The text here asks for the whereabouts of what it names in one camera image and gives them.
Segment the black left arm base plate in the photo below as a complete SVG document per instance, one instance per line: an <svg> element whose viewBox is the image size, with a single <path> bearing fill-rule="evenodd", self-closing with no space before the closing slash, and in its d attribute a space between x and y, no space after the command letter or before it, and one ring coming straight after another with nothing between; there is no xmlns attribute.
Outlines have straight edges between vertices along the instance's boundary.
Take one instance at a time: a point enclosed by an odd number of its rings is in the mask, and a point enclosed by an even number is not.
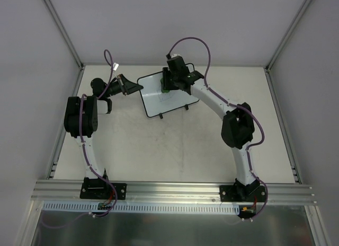
<svg viewBox="0 0 339 246"><path fill-rule="evenodd" d="M113 200L125 200L127 193L126 183L112 183L112 187L100 178L89 179L85 177L80 191L80 199L107 200L112 197Z"/></svg>

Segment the green bone-shaped eraser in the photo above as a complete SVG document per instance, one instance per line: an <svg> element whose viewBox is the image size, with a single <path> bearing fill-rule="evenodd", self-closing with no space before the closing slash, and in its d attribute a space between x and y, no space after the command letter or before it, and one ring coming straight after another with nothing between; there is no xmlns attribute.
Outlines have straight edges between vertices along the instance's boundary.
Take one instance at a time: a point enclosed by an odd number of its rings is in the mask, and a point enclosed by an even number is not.
<svg viewBox="0 0 339 246"><path fill-rule="evenodd" d="M167 89L164 88L163 79L160 80L160 83L161 83L161 92L162 92L162 93L168 93L169 90L167 90Z"/></svg>

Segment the black-framed whiteboard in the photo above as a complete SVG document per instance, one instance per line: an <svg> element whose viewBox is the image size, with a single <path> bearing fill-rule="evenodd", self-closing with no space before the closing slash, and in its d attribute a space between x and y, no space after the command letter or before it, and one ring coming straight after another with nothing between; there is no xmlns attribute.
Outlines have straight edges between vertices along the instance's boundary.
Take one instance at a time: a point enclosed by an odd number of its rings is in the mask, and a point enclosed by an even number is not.
<svg viewBox="0 0 339 246"><path fill-rule="evenodd" d="M148 118L157 117L161 112L169 111L185 104L190 106L199 102L198 98L181 90L162 93L160 83L162 76L163 69L137 79L137 83L144 87L139 92Z"/></svg>

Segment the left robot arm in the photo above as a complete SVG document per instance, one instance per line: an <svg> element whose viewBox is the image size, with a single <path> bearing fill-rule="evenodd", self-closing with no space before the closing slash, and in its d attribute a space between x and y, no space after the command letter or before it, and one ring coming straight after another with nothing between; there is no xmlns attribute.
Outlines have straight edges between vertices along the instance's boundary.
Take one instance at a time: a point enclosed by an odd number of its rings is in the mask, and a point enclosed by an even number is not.
<svg viewBox="0 0 339 246"><path fill-rule="evenodd" d="M96 157L94 150L94 133L99 127L99 115L112 112L110 97L123 94L130 95L142 90L140 84L128 80L119 74L108 83L101 78L91 81L92 95L71 96L67 100L64 117L65 131L70 133L78 144L85 166L85 179L107 179L106 169Z"/></svg>

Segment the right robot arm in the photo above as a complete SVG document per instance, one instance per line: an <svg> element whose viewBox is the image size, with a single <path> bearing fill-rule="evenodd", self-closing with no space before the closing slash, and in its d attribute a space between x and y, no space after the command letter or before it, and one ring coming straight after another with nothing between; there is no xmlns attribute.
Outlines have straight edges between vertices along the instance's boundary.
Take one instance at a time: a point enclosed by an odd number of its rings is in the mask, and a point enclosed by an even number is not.
<svg viewBox="0 0 339 246"><path fill-rule="evenodd" d="M256 195L252 183L256 180L249 164L248 147L253 139L254 122L247 103L231 104L218 92L207 86L205 77L198 71L189 71L180 55L167 55L168 69L163 73L165 91L181 90L206 104L222 120L221 138L231 148L236 164L237 195L249 201Z"/></svg>

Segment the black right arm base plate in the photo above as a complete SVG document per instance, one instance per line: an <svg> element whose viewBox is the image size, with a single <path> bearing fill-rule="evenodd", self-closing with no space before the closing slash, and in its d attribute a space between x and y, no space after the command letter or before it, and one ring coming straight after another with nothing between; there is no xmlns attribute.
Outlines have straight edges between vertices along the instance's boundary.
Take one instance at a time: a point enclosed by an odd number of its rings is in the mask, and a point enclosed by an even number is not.
<svg viewBox="0 0 339 246"><path fill-rule="evenodd" d="M219 186L221 202L254 202L264 203L267 200L267 192L264 186L239 187L233 185Z"/></svg>

